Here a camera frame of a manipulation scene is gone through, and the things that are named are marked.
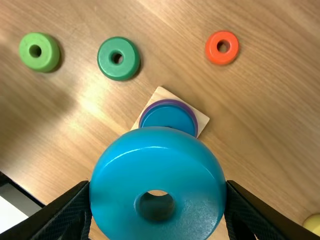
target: purple ring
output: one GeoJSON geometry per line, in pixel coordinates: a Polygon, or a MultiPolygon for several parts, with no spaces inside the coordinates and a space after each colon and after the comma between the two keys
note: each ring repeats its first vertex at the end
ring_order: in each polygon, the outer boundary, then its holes
{"type": "Polygon", "coordinates": [[[139,120],[139,128],[141,127],[141,121],[143,120],[143,118],[145,117],[145,115],[154,107],[162,105],[162,104],[172,104],[172,105],[176,105],[180,108],[182,108],[183,110],[185,110],[190,117],[192,118],[193,122],[194,122],[194,128],[195,128],[195,137],[198,136],[198,121],[197,121],[197,117],[195,115],[195,113],[192,111],[192,109],[185,103],[178,101],[178,100],[174,100],[174,99],[163,99],[163,100],[159,100],[156,101],[152,104],[150,104],[142,113],[140,120],[139,120]]]}

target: ring hole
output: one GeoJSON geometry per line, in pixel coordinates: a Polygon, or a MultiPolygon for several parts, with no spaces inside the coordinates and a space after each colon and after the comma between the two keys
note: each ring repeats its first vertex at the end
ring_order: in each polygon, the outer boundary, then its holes
{"type": "Polygon", "coordinates": [[[148,221],[164,222],[173,216],[175,201],[165,191],[148,191],[138,201],[138,211],[148,221]]]}
{"type": "Polygon", "coordinates": [[[121,53],[116,52],[112,55],[111,59],[114,64],[120,64],[124,60],[124,56],[122,56],[121,53]]]}
{"type": "Polygon", "coordinates": [[[41,56],[42,50],[38,45],[32,45],[29,48],[29,53],[33,58],[39,58],[41,56]]]}
{"type": "Polygon", "coordinates": [[[216,45],[216,48],[218,49],[218,51],[220,53],[226,53],[229,51],[230,49],[230,43],[227,42],[226,40],[221,40],[218,42],[218,44],[216,45]]]}

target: orange ring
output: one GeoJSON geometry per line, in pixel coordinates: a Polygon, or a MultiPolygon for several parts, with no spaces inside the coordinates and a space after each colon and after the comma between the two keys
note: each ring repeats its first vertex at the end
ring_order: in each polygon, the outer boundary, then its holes
{"type": "Polygon", "coordinates": [[[205,54],[214,64],[225,65],[231,63],[239,52],[238,38],[229,31],[217,31],[212,34],[205,44],[205,54]],[[218,44],[227,45],[226,52],[220,52],[218,44]]]}

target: floor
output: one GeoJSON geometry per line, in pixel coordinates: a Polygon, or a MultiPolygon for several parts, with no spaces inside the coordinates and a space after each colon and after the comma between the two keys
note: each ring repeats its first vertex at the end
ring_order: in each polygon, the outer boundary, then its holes
{"type": "MultiPolygon", "coordinates": [[[[320,1],[0,1],[0,171],[48,204],[90,179],[158,86],[210,122],[199,136],[234,180],[298,224],[320,212],[320,1]],[[232,31],[240,53],[217,66],[208,37],[232,31]],[[52,73],[19,58],[29,32],[55,37],[52,73]],[[98,68],[101,43],[132,40],[142,56],[126,82],[98,68]]],[[[93,223],[90,237],[106,237],[93,223]]],[[[228,239],[225,222],[209,239],[228,239]]]]}
{"type": "Polygon", "coordinates": [[[0,234],[39,211],[41,207],[10,183],[0,187],[0,234]]]}

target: large blue ring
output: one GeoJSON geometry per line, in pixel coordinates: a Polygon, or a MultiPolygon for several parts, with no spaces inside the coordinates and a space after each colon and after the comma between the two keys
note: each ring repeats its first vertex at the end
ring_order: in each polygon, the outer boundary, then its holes
{"type": "Polygon", "coordinates": [[[168,127],[139,128],[117,139],[96,164],[89,192],[94,220],[110,240],[205,240],[226,204],[215,156],[195,137],[168,127]],[[154,197],[150,190],[168,194],[154,197]],[[145,214],[168,203],[172,211],[165,216],[145,214]]]}

